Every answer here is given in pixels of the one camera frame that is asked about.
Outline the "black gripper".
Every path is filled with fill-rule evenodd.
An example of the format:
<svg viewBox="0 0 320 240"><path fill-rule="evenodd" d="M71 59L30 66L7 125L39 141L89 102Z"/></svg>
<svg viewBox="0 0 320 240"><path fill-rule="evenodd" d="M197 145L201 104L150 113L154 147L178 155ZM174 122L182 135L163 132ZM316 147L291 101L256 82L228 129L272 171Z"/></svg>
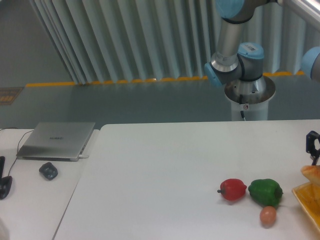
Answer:
<svg viewBox="0 0 320 240"><path fill-rule="evenodd" d="M320 157L320 151L316 149L315 142L320 140L320 134L315 131L310 131L306 135L306 152L311 154L310 158L312 159L312 166L316 166Z"/></svg>

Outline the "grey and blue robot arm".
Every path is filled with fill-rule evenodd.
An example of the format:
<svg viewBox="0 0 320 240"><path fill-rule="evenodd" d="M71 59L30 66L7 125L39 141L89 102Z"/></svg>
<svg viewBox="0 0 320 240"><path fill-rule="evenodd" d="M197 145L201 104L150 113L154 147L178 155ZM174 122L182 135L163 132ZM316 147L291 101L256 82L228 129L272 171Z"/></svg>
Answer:
<svg viewBox="0 0 320 240"><path fill-rule="evenodd" d="M222 23L217 50L204 65L212 85L224 87L231 104L232 121L266 121L269 101L276 86L263 76L264 49L254 42L241 43L245 23L254 16L255 9L269 3L289 7L307 23L320 31L319 0L217 0L216 8ZM308 50L302 58L302 71L313 81L320 82L320 47ZM306 135L306 152L313 166L320 159L320 134L311 131Z"/></svg>

